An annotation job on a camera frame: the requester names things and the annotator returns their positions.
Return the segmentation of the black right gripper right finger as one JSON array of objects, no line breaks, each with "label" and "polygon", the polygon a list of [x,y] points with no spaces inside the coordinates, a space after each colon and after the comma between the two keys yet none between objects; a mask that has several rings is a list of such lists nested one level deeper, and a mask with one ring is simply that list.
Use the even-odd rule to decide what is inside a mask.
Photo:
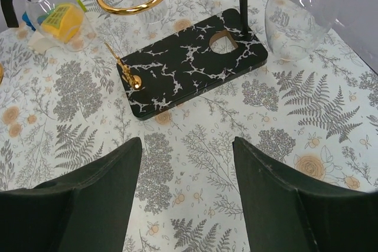
[{"label": "black right gripper right finger", "polygon": [[331,185],[233,142],[252,251],[376,251],[377,192]]}]

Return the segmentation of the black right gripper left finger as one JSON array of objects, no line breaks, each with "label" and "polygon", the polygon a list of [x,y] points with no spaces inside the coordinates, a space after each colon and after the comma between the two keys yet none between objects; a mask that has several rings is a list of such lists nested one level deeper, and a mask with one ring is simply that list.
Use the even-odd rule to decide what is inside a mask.
[{"label": "black right gripper left finger", "polygon": [[140,138],[32,189],[1,192],[2,251],[122,251]]}]

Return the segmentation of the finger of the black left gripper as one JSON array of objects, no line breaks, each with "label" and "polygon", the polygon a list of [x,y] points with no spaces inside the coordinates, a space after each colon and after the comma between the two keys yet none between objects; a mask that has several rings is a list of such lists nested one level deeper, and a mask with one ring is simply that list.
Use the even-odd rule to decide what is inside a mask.
[{"label": "finger of the black left gripper", "polygon": [[13,0],[1,0],[1,8],[8,28],[18,28],[19,23],[13,6]]}]

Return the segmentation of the gold wire wine glass rack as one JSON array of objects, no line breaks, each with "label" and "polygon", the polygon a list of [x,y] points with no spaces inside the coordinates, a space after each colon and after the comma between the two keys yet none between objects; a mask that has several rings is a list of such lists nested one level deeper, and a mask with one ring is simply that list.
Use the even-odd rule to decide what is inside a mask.
[{"label": "gold wire wine glass rack", "polygon": [[115,0],[1,0],[8,27],[15,30],[1,34],[1,58],[6,59],[2,76],[18,75],[25,60],[31,57],[25,39],[32,31],[40,35],[35,50],[45,53],[51,47],[71,52],[89,48],[96,38],[86,12],[109,17],[111,14],[142,14],[145,22],[158,22],[167,7],[164,0],[131,0],[131,7],[119,8]]}]

